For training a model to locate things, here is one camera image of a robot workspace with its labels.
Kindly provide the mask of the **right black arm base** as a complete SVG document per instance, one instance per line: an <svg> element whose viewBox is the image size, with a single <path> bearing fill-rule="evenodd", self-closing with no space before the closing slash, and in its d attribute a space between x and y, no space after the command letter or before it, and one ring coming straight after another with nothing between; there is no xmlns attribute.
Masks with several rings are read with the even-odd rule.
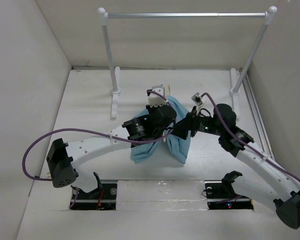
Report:
<svg viewBox="0 0 300 240"><path fill-rule="evenodd" d="M254 210L250 198L227 190L221 181L205 182L201 195L207 200L208 210Z"/></svg>

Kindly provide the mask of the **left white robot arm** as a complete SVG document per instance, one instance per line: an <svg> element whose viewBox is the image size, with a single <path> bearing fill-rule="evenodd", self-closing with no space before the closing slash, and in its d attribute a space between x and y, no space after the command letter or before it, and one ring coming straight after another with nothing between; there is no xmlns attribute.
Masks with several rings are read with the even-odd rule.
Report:
<svg viewBox="0 0 300 240"><path fill-rule="evenodd" d="M70 143L61 138L54 140L46 157L53 187L72 185L88 197L97 198L102 191L97 176L81 166L114 151L160 141L176 118L176 111L169 105L163 105L149 108L147 114L128 120L108 133L95 132L91 138Z"/></svg>

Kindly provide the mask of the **light blue trousers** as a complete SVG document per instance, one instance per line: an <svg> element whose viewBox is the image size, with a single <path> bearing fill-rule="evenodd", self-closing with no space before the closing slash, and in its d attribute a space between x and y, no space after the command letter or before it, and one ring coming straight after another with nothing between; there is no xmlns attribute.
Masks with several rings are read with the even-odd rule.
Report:
<svg viewBox="0 0 300 240"><path fill-rule="evenodd" d="M178 123L186 117L189 111L175 97L169 95L167 99L169 100L173 109L176 111L176 122ZM161 142L162 140L133 147L131 149L130 158L135 164L148 159L155 152ZM171 155L180 163L185 164L188 157L191 139L187 138L184 140L180 137L170 134L166 138L165 142Z"/></svg>

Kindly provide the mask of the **cream plastic hanger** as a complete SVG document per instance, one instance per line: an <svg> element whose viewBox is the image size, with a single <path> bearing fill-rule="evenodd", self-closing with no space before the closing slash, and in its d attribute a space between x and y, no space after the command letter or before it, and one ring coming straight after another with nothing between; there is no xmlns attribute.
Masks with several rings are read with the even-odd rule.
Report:
<svg viewBox="0 0 300 240"><path fill-rule="evenodd" d="M168 83L167 85L166 85L166 87L165 87L165 98L166 99L168 99L169 98L169 96L171 95L171 86L170 86L170 84Z"/></svg>

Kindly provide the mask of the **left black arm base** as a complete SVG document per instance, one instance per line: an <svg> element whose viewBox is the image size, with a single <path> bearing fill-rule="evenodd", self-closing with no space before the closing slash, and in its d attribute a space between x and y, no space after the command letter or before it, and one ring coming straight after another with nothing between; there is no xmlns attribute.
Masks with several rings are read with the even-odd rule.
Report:
<svg viewBox="0 0 300 240"><path fill-rule="evenodd" d="M71 210L77 211L114 211L117 203L116 181L102 182L103 189L96 189L92 192L85 193L82 190L76 191L72 188L72 196L69 203Z"/></svg>

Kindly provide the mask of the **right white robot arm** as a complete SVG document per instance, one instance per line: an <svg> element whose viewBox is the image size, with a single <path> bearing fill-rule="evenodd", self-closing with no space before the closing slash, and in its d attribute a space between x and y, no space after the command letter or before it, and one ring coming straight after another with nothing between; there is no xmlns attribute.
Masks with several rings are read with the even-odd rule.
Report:
<svg viewBox="0 0 300 240"><path fill-rule="evenodd" d="M186 140L197 132L218 136L221 147L253 169L269 187L249 186L236 171L223 178L221 191L227 197L235 194L254 198L273 209L278 218L292 229L300 228L300 179L266 155L254 139L236 126L236 114L224 103L217 104L212 116L202 115L193 107L173 128L172 134Z"/></svg>

